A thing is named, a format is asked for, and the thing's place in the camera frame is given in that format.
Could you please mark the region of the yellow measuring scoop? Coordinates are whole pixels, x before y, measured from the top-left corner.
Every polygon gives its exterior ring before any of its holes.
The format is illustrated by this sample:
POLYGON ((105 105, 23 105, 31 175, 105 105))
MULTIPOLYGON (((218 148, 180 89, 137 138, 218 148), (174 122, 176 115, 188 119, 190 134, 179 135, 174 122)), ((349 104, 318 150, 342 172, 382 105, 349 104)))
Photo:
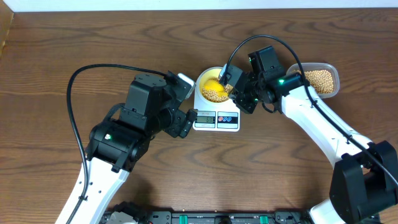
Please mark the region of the yellow measuring scoop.
POLYGON ((208 96, 209 98, 221 98, 228 96, 228 93, 225 92, 223 85, 219 84, 216 80, 206 81, 203 86, 202 93, 204 96, 208 96))

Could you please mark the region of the yellow plastic bowl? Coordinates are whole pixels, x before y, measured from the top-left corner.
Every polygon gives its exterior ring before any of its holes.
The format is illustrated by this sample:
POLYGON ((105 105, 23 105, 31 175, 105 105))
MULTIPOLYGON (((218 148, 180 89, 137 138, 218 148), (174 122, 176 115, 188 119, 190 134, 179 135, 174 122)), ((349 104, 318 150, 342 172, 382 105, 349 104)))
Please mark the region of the yellow plastic bowl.
POLYGON ((203 86, 204 86, 206 81, 208 81, 208 80, 216 80, 216 81, 219 82, 218 75, 219 75, 221 69, 222 69, 221 67, 209 68, 208 70, 204 71, 204 73, 201 75, 201 77, 199 79, 199 89, 198 89, 201 96, 203 96, 201 91, 202 91, 202 88, 203 88, 203 86))

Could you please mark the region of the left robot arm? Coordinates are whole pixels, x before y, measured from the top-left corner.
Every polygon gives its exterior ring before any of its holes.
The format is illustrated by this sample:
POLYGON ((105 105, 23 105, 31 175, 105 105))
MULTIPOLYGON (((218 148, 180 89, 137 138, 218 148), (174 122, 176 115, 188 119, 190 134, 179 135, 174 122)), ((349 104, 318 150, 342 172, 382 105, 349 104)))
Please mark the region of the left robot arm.
POLYGON ((114 105, 91 130, 86 161, 57 223, 99 223, 157 133, 187 136, 197 113, 179 107, 194 90, 195 82, 182 73, 169 78, 136 75, 125 103, 114 105))

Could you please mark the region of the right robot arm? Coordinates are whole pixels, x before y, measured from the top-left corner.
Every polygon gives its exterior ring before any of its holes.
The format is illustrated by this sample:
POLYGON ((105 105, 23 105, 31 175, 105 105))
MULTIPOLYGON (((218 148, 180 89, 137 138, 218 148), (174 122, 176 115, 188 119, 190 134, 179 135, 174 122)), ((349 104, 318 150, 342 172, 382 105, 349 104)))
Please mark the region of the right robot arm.
POLYGON ((227 63, 221 83, 244 113, 258 103, 297 123, 323 151, 333 168, 329 198, 312 207, 312 223, 361 223, 397 205, 397 152, 387 141, 374 143, 347 125, 300 73, 284 72, 268 46, 249 54, 251 72, 227 63))

